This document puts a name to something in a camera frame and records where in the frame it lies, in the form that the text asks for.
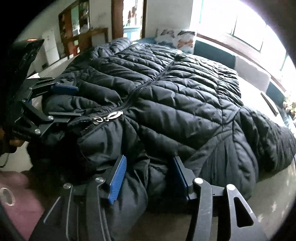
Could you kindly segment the black puffer jacket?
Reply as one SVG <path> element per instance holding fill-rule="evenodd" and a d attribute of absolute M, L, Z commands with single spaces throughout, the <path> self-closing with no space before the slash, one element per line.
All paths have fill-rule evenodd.
<path fill-rule="evenodd" d="M 292 132 L 241 100 L 238 74 L 220 63 L 165 46 L 117 39 L 76 57 L 57 81 L 78 91 L 42 98 L 44 113 L 77 113 L 28 144 L 36 188 L 54 196 L 66 182 L 87 183 L 118 156 L 127 170 L 107 208 L 120 240 L 150 200 L 161 207 L 167 172 L 180 157 L 210 184 L 234 184 L 248 199 L 263 177 L 287 168 Z"/>

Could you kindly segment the white cabinet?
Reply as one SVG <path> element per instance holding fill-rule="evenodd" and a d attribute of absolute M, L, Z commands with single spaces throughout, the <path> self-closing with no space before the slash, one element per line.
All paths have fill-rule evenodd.
<path fill-rule="evenodd" d="M 60 56 L 58 53 L 58 48 L 55 40 L 54 29 L 49 29 L 42 34 L 44 39 L 44 51 L 47 59 L 48 65 L 52 65 L 59 61 Z"/>

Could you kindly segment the wooden desk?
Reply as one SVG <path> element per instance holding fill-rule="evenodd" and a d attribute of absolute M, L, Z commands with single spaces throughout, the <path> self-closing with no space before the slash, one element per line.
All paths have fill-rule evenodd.
<path fill-rule="evenodd" d="M 108 28 L 95 28 L 78 36 L 80 52 L 109 42 Z"/>

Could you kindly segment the grey star quilted bedspread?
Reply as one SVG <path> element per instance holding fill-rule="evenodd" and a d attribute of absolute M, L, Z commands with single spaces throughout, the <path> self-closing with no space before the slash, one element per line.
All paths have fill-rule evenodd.
<path fill-rule="evenodd" d="M 238 79 L 242 102 L 265 114 L 279 126 L 281 116 L 274 115 L 260 90 L 242 78 Z M 285 221 L 295 201 L 295 162 L 272 177 L 257 183 L 248 204 L 271 238 Z M 185 240 L 191 216 L 177 213 L 145 213 L 129 233 L 127 240 Z"/>

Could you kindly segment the grey headboard cushion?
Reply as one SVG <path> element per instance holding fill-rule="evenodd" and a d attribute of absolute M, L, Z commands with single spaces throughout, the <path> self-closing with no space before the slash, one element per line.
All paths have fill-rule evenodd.
<path fill-rule="evenodd" d="M 241 78 L 257 89 L 267 91 L 271 80 L 271 75 L 267 71 L 240 55 L 235 56 L 234 69 Z"/>

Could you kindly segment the butterfly print pillow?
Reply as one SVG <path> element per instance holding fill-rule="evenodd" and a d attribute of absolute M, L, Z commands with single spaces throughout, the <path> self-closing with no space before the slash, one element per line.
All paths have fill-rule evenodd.
<path fill-rule="evenodd" d="M 181 50 L 184 53 L 193 54 L 196 43 L 196 33 L 191 30 L 158 29 L 155 42 L 160 45 L 166 45 Z"/>

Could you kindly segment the green framed window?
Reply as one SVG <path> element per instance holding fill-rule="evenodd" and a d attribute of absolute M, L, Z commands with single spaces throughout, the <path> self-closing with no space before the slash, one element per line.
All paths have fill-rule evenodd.
<path fill-rule="evenodd" d="M 267 66 L 282 70 L 287 51 L 272 28 L 242 1 L 201 1 L 199 23 L 255 49 Z"/>

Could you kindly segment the wooden wall shelf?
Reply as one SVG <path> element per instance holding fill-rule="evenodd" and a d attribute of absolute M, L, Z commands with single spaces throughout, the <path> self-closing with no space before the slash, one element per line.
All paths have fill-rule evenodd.
<path fill-rule="evenodd" d="M 69 41 L 90 29 L 89 1 L 74 1 L 58 15 L 60 38 L 68 58 L 78 54 L 78 40 Z"/>

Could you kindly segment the wooden door frame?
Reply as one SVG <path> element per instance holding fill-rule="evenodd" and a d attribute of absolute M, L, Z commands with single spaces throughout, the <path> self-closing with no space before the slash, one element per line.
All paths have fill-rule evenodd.
<path fill-rule="evenodd" d="M 147 1 L 111 1 L 112 39 L 146 37 Z"/>

